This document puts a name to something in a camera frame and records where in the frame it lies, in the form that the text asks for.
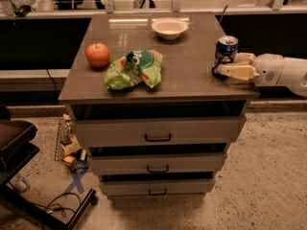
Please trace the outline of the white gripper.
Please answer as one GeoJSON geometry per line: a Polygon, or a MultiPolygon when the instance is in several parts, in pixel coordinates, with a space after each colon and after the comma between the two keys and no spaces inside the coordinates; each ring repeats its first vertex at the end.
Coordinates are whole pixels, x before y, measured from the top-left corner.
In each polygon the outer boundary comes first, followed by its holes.
{"type": "Polygon", "coordinates": [[[253,53],[237,53],[234,63],[240,65],[220,64],[218,73],[242,81],[253,79],[257,86],[274,86],[283,70],[284,58],[273,54],[255,58],[253,53]]]}

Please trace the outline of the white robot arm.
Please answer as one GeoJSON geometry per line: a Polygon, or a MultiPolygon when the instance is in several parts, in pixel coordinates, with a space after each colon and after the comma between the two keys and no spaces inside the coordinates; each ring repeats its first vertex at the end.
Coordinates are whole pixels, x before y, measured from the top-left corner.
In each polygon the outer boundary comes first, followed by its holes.
{"type": "Polygon", "coordinates": [[[256,86],[283,86],[307,97],[307,59],[275,54],[238,53],[232,63],[220,63],[217,73],[256,86]]]}

